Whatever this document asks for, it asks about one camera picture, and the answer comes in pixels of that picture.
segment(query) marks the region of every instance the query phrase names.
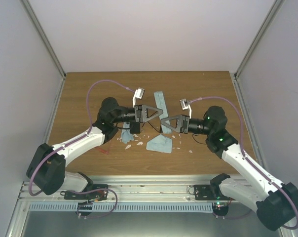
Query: wooden tabletop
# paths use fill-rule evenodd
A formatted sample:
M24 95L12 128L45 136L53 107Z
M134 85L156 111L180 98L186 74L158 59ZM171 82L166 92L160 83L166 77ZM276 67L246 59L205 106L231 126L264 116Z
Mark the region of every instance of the wooden tabletop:
M144 88L145 94L138 104L156 107L153 93L163 91L169 116L187 114L182 111L179 100L188 100L217 95L232 101L238 108L238 100L231 82L229 72L114 72L114 73L68 73L58 111L51 131L49 144L64 142L89 127L89 120L85 106L85 96L89 87L101 79L111 79L132 89ZM133 93L109 82L96 85L90 93L89 104L93 120L106 97L114 97L122 106L132 107ZM203 118L204 113L212 105L222 106L228 118L227 131L239 140L239 120L234 109L225 101L218 99L194 102L192 117ZM159 129L160 121L151 121ZM191 134L173 132L165 135L173 140L171 154L146 150L149 140L158 134L148 123L138 134L137 141L123 144L121 131L100 148L108 150L108 155L97 149L91 149L81 157L75 159L67 167L67 171L81 171L86 175L158 175L158 174L235 174L229 164L211 153L206 145L196 143ZM196 139L205 142L205 136ZM248 133L245 133L244 147L253 157L254 152Z

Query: white wall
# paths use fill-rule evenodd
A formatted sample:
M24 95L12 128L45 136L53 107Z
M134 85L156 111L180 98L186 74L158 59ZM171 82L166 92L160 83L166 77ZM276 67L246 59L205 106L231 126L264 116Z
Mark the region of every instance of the white wall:
M0 1L0 237L42 142L61 76L17 0Z
M235 72L274 0L30 0L66 72Z
M239 81L268 169L298 187L298 1L285 1Z

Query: metal floor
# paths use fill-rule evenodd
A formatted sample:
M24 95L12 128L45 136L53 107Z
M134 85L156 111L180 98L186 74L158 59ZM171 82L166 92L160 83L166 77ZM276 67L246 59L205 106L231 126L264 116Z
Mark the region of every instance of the metal floor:
M232 204L229 215L248 209ZM78 219L74 212L30 211L23 237L279 237L253 213L242 220L219 220L208 213L114 212L101 219Z

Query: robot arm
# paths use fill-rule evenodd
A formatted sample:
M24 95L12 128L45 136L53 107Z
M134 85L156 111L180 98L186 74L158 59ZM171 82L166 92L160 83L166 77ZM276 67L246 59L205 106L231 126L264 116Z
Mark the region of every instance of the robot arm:
M65 168L83 153L111 140L118 132L116 123L128 122L131 133L140 133L140 123L161 115L163 113L161 109L147 105L136 105L136 99L141 99L143 94L144 90L141 88L135 91L133 107L131 108L119 106L116 99L112 97L103 100L97 120L89 129L60 144L49 146L44 143L40 145L26 175L31 178L39 163L49 154L55 152L39 168L34 177L34 183L46 195L53 194L57 190L76 192L91 190L93 182L87 176L82 173L66 172ZM156 111L151 117L148 116L149 109Z
M227 174L221 174L210 182L211 196L216 200L233 198L257 213L260 221L270 230L276 230L295 217L293 208L272 183L281 187L290 197L298 210L298 190L292 184L284 184L275 178L247 153L248 160L241 153L238 141L225 129L227 117L222 107L211 106L203 119L191 118L191 108L184 99L180 101L183 110L190 110L189 116L177 115L161 120L161 124L178 133L194 133L207 135L208 149L219 158L233 166L250 184L248 188L230 178ZM168 120L176 119L176 126L172 127Z

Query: metal corner post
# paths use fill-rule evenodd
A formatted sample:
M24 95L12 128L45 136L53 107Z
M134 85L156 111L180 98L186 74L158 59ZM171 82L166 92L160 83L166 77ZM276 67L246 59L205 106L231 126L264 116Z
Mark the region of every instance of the metal corner post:
M231 76L231 80L232 80L232 84L234 87L234 90L236 92L237 95L237 99L239 101L240 104L240 109L244 118L244 122L246 124L247 130L249 132L249 136L250 136L250 140L252 143L252 147L253 147L253 151L254 154L256 155L257 161L258 163L263 167L266 168L266 164L264 163L264 159L263 159L263 154L261 153L260 150L260 145L257 139L257 135L255 133L255 129L254 129L254 125L253 122L251 120L251 116L249 113L249 110L247 108L244 96L243 96L243 92L242 92L242 88L239 84L239 82L236 80L235 76L233 74L230 74Z
M275 15L278 13L278 10L280 9L280 7L282 6L284 1L285 0L275 0L275 2L273 3L273 5L272 5L271 9L269 10L266 18L264 19L264 21L263 21L257 35L255 36L254 40L252 41L246 55L242 59L241 64L239 65L236 73L234 74L236 80L238 80L242 70L244 69L245 65L247 64L247 62L248 62L249 58L251 57L253 51L257 47L257 45L260 42L261 38L263 37L265 31L267 30L267 28L271 24L271 22L274 19Z
M42 42L44 43L46 49L48 50L48 53L50 54L52 60L54 61L59 73L61 74L62 78L65 79L66 78L66 73L63 70L57 56L56 53L54 51L54 49L52 48L43 28L41 27L39 20L37 19L35 12L30 4L30 2L28 0L20 0L22 6L24 7L27 15L29 16L31 22L33 23L36 31L38 32Z
M55 102L54 102L52 112L51 112L50 117L49 117L49 121L48 121L46 131L45 131L45 134L44 134L44 138L43 138L43 141L42 141L43 143L48 143L49 136L50 136L50 133L51 133L51 130L52 130L52 126L54 125L54 120L55 120L55 117L56 117L56 114L57 114L57 109L58 109L59 101L60 101L60 98L61 98L62 90L63 90L64 85L65 85L65 81L66 81L65 78L60 81L59 88L58 88L58 91L57 91L57 95L56 95L56 98L55 98Z

